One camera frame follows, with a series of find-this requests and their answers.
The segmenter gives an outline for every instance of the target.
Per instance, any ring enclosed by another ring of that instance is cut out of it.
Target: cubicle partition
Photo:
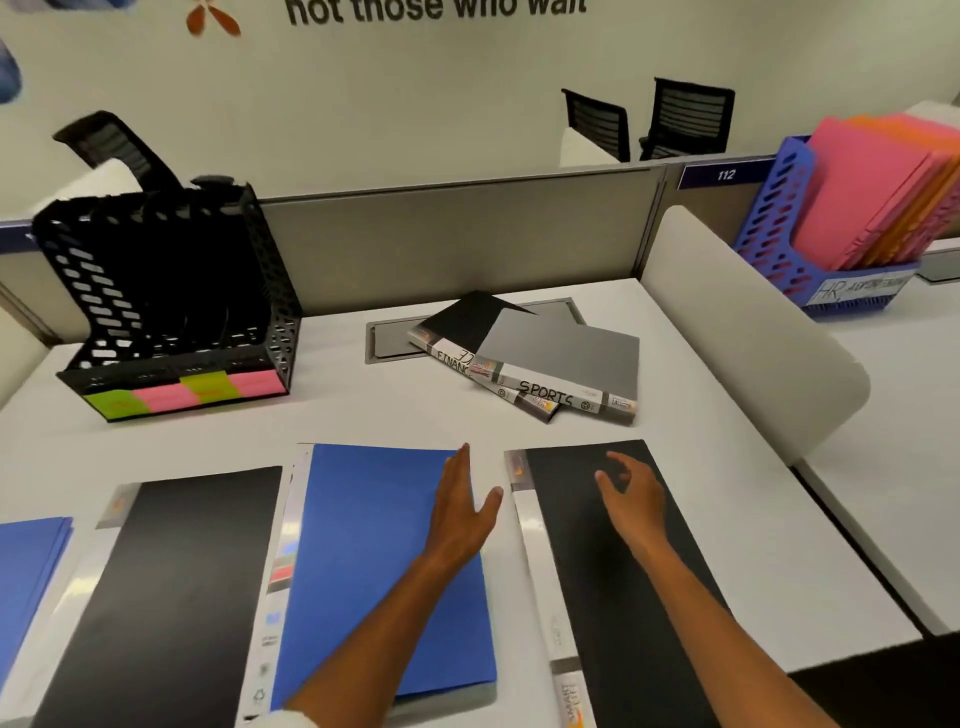
[[[319,315],[639,276],[673,205],[732,242],[761,182],[743,170],[755,177],[767,159],[661,159],[261,203],[304,312]],[[46,343],[83,340],[86,320],[42,253],[0,254],[0,305]]]

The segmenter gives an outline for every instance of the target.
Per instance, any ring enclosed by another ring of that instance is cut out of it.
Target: blue folder
[[[73,519],[0,523],[0,690],[72,533]]]
[[[274,681],[273,708],[394,586],[426,542],[450,450],[316,445]],[[496,680],[480,557],[451,582],[397,696]]]

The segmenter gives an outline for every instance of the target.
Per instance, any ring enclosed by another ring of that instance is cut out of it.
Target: gray folder
[[[635,336],[505,308],[477,355],[636,401]]]

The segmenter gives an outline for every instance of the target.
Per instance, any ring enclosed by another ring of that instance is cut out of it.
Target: white wall
[[[47,348],[0,308],[0,407],[20,388]]]
[[[585,0],[587,11],[292,27],[285,0],[217,0],[233,38],[193,0],[129,12],[22,15],[0,35],[24,74],[0,106],[0,215],[84,170],[50,134],[118,113],[182,179],[250,180],[261,196],[556,166],[562,86],[649,124],[653,77],[737,91],[731,148],[775,149],[827,113],[887,112],[960,89],[954,0]]]

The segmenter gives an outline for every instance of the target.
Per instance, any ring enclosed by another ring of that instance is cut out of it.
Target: sticky note
[[[133,394],[146,402],[151,412],[170,412],[196,407],[200,398],[182,384],[164,384],[160,387],[134,389]]]
[[[129,389],[111,389],[109,392],[84,395],[84,399],[96,407],[97,411],[108,420],[150,414],[150,407],[143,400],[135,397]]]
[[[202,404],[214,401],[239,400],[242,395],[230,383],[226,372],[182,376],[180,383],[200,398]]]
[[[230,375],[230,383],[237,388],[237,391],[244,397],[263,397],[265,395],[286,394],[286,388],[280,377],[276,375],[273,369],[263,372],[244,372],[243,374]]]

